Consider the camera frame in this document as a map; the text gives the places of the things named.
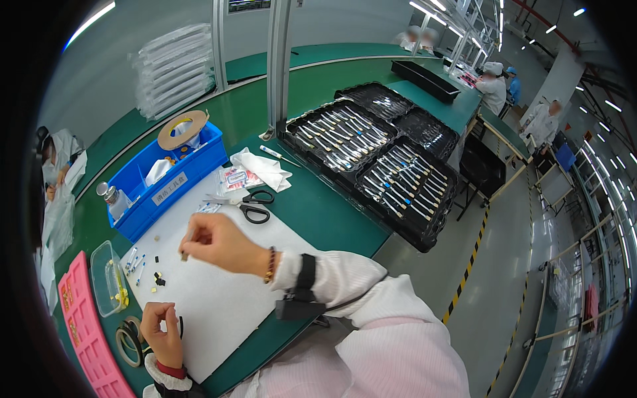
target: scissors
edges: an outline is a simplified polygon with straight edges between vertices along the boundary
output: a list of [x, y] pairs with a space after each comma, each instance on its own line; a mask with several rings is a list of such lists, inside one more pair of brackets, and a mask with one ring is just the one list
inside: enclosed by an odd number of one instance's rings
[[[268, 198], [258, 198], [254, 197], [257, 194], [267, 194]], [[259, 189], [252, 192], [250, 195], [244, 196], [242, 199], [230, 199], [227, 197], [221, 197], [217, 195], [208, 194], [209, 199], [204, 200], [204, 202], [215, 203], [215, 204], [233, 204], [235, 206], [239, 206], [239, 209], [243, 212], [243, 216], [246, 220], [253, 224], [263, 224], [264, 222], [270, 219], [270, 212], [264, 209], [256, 208], [254, 206], [248, 206], [243, 203], [256, 203], [256, 204], [270, 204], [275, 201], [275, 197], [271, 192], [268, 192], [264, 189]], [[260, 215], [266, 216], [263, 220], [254, 220], [250, 218], [248, 213], [257, 213]]]

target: blue plastic bin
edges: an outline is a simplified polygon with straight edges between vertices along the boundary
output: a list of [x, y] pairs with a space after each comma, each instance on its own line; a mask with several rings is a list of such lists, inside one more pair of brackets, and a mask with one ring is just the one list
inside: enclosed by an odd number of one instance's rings
[[[221, 130], [207, 122], [199, 133], [202, 145], [196, 150], [186, 146], [186, 152], [182, 152], [181, 147], [167, 151], [155, 140], [132, 158], [108, 182], [109, 187], [114, 185], [123, 190], [134, 202], [116, 223], [106, 205], [111, 227], [131, 243], [137, 242], [173, 203], [211, 171], [228, 161], [221, 134]], [[177, 159], [176, 164], [157, 183], [146, 187], [144, 179], [151, 167], [157, 160], [167, 156]]]

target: white work mat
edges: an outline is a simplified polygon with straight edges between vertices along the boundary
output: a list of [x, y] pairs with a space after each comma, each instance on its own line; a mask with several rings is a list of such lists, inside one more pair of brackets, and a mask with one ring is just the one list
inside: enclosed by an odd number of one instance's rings
[[[146, 255], [146, 266], [139, 287], [135, 282], [141, 263], [127, 278], [129, 290], [142, 309], [148, 301], [175, 302], [177, 316], [183, 317], [183, 363], [198, 383], [246, 340], [275, 308], [275, 300], [283, 295], [271, 292], [269, 286], [254, 275], [232, 274], [192, 257], [187, 262], [181, 261], [177, 249], [190, 215], [202, 204], [206, 194], [214, 192], [212, 184], [211, 173], [174, 203], [133, 245], [138, 248], [136, 255]], [[257, 225], [245, 220], [237, 206], [223, 205], [219, 212], [232, 218], [258, 245], [299, 254], [318, 253], [274, 214], [265, 224]], [[122, 268], [131, 251], [132, 248], [122, 256]], [[159, 263], [155, 263], [155, 256], [159, 256]], [[166, 280], [166, 286], [155, 284], [157, 271]], [[150, 291], [153, 287], [157, 288], [156, 293]]]

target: pink tray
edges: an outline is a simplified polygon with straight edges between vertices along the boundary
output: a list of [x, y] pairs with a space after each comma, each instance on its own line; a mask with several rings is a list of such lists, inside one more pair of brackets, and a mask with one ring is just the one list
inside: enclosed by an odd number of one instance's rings
[[80, 252], [57, 285], [64, 324], [80, 365], [100, 398], [134, 397], [108, 348], [89, 285], [86, 253]]

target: red wrist cuff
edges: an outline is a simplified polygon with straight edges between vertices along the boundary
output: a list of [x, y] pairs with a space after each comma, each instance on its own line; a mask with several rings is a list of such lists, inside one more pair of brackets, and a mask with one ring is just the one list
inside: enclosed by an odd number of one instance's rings
[[175, 369], [174, 367], [162, 365], [159, 361], [157, 361], [157, 368], [161, 373], [167, 374], [168, 376], [172, 376], [182, 380], [186, 378], [186, 369], [184, 368]]

